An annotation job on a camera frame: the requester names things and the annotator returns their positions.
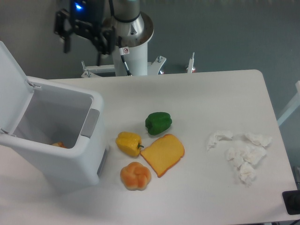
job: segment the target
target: black device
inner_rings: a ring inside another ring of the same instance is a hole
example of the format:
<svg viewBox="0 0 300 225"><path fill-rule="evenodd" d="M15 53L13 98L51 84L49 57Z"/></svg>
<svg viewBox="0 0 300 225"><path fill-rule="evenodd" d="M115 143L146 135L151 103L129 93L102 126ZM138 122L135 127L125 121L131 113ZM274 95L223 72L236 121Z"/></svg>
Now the black device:
<svg viewBox="0 0 300 225"><path fill-rule="evenodd" d="M75 33L89 39L98 51L97 66L101 54L111 54L115 48L116 35L114 27L103 28L105 0L70 0L70 12L61 9L55 14L54 33L64 40L64 53L71 50L71 34ZM65 30L65 20L71 28Z"/></svg>

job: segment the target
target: green bell pepper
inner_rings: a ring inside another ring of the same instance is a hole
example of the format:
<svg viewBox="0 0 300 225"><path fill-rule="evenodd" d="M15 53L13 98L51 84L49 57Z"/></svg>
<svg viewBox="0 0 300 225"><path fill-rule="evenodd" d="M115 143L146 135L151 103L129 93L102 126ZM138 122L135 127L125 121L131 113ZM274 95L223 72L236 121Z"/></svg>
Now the green bell pepper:
<svg viewBox="0 0 300 225"><path fill-rule="evenodd" d="M151 113L145 121L145 126L150 135L158 135L164 132L171 126L171 124L171 116L166 112Z"/></svg>

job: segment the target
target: toy bread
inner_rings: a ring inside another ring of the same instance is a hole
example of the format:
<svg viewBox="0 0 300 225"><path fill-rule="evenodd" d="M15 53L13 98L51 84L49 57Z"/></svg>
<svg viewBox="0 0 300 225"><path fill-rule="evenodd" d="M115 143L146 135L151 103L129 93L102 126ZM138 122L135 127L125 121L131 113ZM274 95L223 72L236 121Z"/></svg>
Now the toy bread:
<svg viewBox="0 0 300 225"><path fill-rule="evenodd" d="M150 170L138 162L125 166L120 173L120 178L128 190L144 190L151 180Z"/></svg>
<svg viewBox="0 0 300 225"><path fill-rule="evenodd" d="M141 151L141 156L161 177L184 156L184 147L177 137L168 134Z"/></svg>
<svg viewBox="0 0 300 225"><path fill-rule="evenodd" d="M61 148L65 148L66 149L66 146L64 145L63 142L57 142L57 143L54 143L52 144L53 146L57 146L57 147L61 147Z"/></svg>

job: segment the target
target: pepper stem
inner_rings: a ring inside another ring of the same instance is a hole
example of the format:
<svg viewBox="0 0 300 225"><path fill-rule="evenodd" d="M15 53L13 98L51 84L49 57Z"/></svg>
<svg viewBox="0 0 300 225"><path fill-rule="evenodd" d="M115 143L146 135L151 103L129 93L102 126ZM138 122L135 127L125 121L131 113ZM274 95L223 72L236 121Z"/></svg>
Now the pepper stem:
<svg viewBox="0 0 300 225"><path fill-rule="evenodd" d="M139 143L137 144L137 148L139 149L140 147L144 148L144 146L140 145Z"/></svg>

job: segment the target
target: gray wall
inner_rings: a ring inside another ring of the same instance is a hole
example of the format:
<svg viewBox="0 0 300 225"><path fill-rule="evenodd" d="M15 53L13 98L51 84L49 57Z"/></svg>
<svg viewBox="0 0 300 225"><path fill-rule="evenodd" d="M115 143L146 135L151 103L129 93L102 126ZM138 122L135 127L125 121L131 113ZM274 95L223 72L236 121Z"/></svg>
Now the gray wall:
<svg viewBox="0 0 300 225"><path fill-rule="evenodd" d="M75 78L96 62L89 41L73 36L62 53L53 34L54 14L68 0L0 0L0 40L26 75ZM198 72L258 69L275 114L296 93L300 80L300 3L292 0L141 0L155 25L149 61L167 58L166 73L182 73L195 52ZM105 64L112 63L110 57ZM281 127L292 165L300 165L300 110Z"/></svg>

